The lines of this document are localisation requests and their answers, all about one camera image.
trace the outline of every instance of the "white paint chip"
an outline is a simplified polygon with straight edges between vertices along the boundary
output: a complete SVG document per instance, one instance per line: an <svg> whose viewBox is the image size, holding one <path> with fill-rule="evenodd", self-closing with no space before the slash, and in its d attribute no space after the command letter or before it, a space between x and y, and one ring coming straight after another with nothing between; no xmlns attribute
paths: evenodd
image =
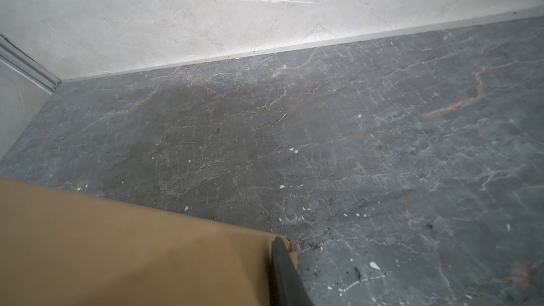
<svg viewBox="0 0 544 306"><path fill-rule="evenodd" d="M378 271L381 270L380 267L376 264L376 262L371 262L370 265L371 265L371 267L372 267L373 269L377 269Z"/></svg>

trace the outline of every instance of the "white debris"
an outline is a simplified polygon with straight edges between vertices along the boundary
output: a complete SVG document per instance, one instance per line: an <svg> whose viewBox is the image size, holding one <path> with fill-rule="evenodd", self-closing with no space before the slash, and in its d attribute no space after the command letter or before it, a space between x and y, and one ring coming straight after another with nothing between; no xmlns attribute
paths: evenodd
<svg viewBox="0 0 544 306"><path fill-rule="evenodd" d="M381 270L380 267L376 264L376 262L371 262L370 265L371 265L371 267L372 267L373 269L377 269L378 271Z"/></svg>

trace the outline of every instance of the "cardboard box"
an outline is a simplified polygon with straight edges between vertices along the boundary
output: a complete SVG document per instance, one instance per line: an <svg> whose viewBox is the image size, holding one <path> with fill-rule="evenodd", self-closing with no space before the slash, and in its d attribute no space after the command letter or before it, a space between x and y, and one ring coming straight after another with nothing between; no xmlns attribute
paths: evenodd
<svg viewBox="0 0 544 306"><path fill-rule="evenodd" d="M0 304L269 305L276 236L0 180Z"/></svg>

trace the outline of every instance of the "black speck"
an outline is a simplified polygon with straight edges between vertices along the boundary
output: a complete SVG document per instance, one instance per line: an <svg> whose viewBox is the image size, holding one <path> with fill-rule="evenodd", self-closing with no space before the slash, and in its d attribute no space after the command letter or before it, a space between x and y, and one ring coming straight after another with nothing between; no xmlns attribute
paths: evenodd
<svg viewBox="0 0 544 306"><path fill-rule="evenodd" d="M359 272L357 267L353 267L353 269L355 270L355 277L357 278L357 280L361 280L361 272Z"/></svg>

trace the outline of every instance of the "wall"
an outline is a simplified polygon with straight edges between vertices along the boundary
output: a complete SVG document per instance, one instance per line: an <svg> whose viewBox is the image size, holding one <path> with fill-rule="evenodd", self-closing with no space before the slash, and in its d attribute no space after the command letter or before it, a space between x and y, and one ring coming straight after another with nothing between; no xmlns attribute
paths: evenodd
<svg viewBox="0 0 544 306"><path fill-rule="evenodd" d="M50 95L0 62L0 159Z"/></svg>
<svg viewBox="0 0 544 306"><path fill-rule="evenodd" d="M544 0L0 0L0 33L67 79L511 19L540 14L543 6Z"/></svg>

